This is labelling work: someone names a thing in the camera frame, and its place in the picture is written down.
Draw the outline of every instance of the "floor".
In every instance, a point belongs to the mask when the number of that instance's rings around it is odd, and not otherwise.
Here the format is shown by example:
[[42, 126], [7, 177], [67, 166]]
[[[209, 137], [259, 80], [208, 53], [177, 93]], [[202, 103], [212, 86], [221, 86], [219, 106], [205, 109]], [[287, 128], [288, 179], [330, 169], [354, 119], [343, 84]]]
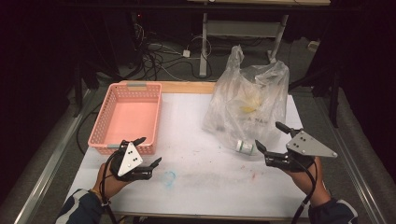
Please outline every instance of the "floor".
[[[245, 59], [241, 66], [268, 64], [265, 51], [270, 49], [271, 39], [233, 39], [221, 42], [213, 40], [212, 54], [208, 57], [211, 64], [211, 76], [198, 78], [199, 63], [197, 60], [182, 60], [187, 63], [163, 63], [163, 69], [156, 75], [157, 80], [188, 80], [216, 81], [224, 70], [232, 45], [241, 44]], [[315, 53], [306, 47], [308, 40], [301, 39], [293, 43], [283, 42], [277, 54], [277, 59], [284, 62], [290, 69], [290, 82], [304, 77]], [[165, 62], [178, 58], [184, 47], [172, 43], [155, 43], [167, 53], [162, 55]], [[199, 57], [197, 49], [191, 57]], [[131, 71], [128, 65], [120, 67], [121, 74]], [[154, 73], [148, 71], [145, 78], [154, 78]], [[97, 91], [87, 90], [81, 115], [74, 117], [76, 105], [73, 92], [70, 92], [70, 106], [59, 122], [53, 128], [48, 138], [37, 151], [31, 162], [20, 177], [15, 188], [0, 209], [0, 223], [51, 223], [63, 205], [65, 196], [83, 158], [79, 148], [87, 148], [87, 139], [91, 133], [94, 116], [88, 116], [104, 98], [108, 79], [98, 75], [100, 88]], [[314, 98], [309, 87], [296, 88], [290, 92], [297, 105], [304, 128], [315, 134], [315, 137], [325, 145], [334, 148], [340, 160], [324, 161], [323, 166], [327, 186], [336, 198], [350, 202], [358, 211], [360, 223], [390, 223], [394, 220], [396, 189], [381, 161], [370, 147], [370, 143], [362, 134], [359, 123], [354, 119], [348, 107], [348, 102], [340, 90], [339, 109], [337, 113], [339, 128], [334, 129], [327, 117], [328, 98]], [[41, 187], [42, 193], [34, 191]], [[125, 223], [136, 223], [132, 217], [127, 217]], [[191, 219], [158, 219], [148, 218], [142, 223], [234, 223], [231, 221], [191, 220]], [[288, 221], [272, 221], [271, 223], [287, 223]], [[102, 223], [111, 223], [108, 216], [103, 216]]]

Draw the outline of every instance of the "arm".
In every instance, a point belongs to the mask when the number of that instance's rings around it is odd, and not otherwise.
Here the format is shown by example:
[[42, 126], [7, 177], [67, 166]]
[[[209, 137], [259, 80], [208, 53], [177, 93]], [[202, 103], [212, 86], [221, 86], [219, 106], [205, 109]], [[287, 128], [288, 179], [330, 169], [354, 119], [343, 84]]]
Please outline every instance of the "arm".
[[[319, 157], [315, 158], [318, 168], [318, 181], [316, 189], [310, 199], [310, 207], [308, 211], [311, 223], [358, 223], [358, 213], [353, 207], [342, 200], [333, 199], [323, 184], [323, 171]], [[311, 165], [308, 171], [312, 176], [316, 175], [315, 165]], [[312, 183], [308, 175], [304, 172], [293, 173], [284, 171], [288, 174], [295, 185], [308, 194], [312, 189]]]
[[[102, 182], [105, 164], [99, 169], [95, 185], [91, 190], [79, 189], [70, 196], [64, 204], [58, 218], [57, 224], [61, 223], [99, 223], [102, 214], [105, 212], [102, 206], [102, 197], [100, 195], [100, 183]], [[105, 196], [110, 199], [120, 190], [131, 182], [117, 180], [111, 174], [109, 168], [106, 170]]]

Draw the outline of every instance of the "hand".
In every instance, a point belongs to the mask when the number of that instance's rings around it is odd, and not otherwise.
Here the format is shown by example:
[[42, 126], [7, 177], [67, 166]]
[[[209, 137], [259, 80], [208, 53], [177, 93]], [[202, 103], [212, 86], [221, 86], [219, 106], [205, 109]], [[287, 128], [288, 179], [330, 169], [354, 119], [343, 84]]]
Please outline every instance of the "hand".
[[[327, 192], [323, 184], [323, 171], [319, 157], [315, 157], [315, 163], [317, 164], [317, 168], [318, 168], [318, 181], [314, 194], [312, 195], [310, 200], [312, 207], [319, 206], [323, 203], [328, 202], [331, 199], [330, 194]], [[308, 168], [308, 171], [315, 178], [316, 175], [315, 164], [312, 164]], [[294, 173], [286, 170], [284, 170], [284, 172], [292, 178], [294, 184], [305, 194], [308, 194], [312, 190], [312, 181], [306, 172]]]
[[[106, 176], [108, 176], [106, 178], [105, 181], [105, 196], [110, 199], [111, 197], [113, 197], [114, 195], [116, 195], [118, 192], [120, 192], [120, 190], [122, 190], [125, 186], [127, 186], [128, 184], [132, 183], [133, 181], [130, 182], [124, 182], [124, 181], [119, 181], [116, 179], [116, 177], [114, 177], [113, 174], [111, 174], [109, 168], [110, 168], [110, 164], [107, 166], [107, 170], [106, 170]], [[103, 172], [105, 171], [105, 164], [103, 163], [100, 166], [99, 172], [98, 172], [98, 176], [96, 178], [96, 183], [93, 186], [93, 190], [96, 190], [97, 192], [100, 192], [101, 188], [100, 188], [100, 183], [102, 182], [103, 179]]]

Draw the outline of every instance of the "table surface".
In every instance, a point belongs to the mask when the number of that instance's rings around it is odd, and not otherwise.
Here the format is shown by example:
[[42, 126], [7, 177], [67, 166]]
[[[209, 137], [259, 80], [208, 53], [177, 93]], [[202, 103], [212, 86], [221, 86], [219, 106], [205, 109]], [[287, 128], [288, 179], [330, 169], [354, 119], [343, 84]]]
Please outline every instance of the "table surface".
[[[208, 0], [189, 0], [191, 2], [209, 2]], [[328, 6], [330, 0], [215, 0], [215, 3], [290, 5], [290, 6]]]
[[[150, 180], [136, 181], [112, 198], [112, 210], [147, 217], [291, 219], [304, 198], [292, 180], [265, 166], [263, 155], [248, 156], [223, 147], [201, 129], [214, 83], [161, 83], [156, 153], [143, 160], [146, 164], [160, 157], [163, 160]], [[302, 128], [291, 96], [286, 124]], [[281, 134], [278, 146], [268, 150], [286, 152], [289, 140], [289, 135]], [[91, 188], [107, 158], [89, 147], [68, 196], [77, 189]]]

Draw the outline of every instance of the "blue mark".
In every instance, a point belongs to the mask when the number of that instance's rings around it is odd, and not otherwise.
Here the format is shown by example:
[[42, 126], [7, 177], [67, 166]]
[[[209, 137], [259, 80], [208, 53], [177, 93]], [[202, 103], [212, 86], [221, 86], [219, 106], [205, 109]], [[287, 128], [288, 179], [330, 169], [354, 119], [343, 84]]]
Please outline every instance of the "blue mark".
[[172, 188], [175, 179], [176, 179], [176, 174], [172, 171], [167, 171], [163, 175], [163, 183], [167, 188]]

